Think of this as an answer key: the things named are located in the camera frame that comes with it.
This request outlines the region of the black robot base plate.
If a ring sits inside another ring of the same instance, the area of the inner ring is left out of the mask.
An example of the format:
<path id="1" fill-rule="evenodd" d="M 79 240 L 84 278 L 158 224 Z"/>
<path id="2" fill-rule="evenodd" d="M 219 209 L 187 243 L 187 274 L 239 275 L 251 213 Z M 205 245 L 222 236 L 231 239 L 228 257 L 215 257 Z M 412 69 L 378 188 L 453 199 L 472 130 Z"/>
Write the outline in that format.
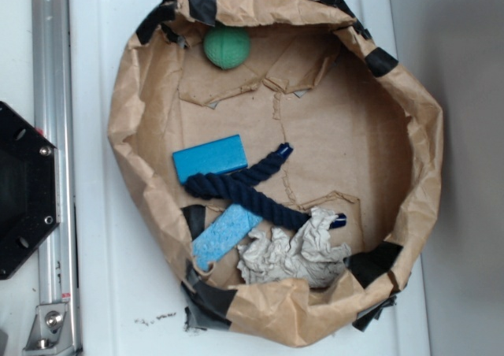
<path id="1" fill-rule="evenodd" d="M 57 227 L 55 146 L 1 103 L 1 279 L 8 280 Z"/>

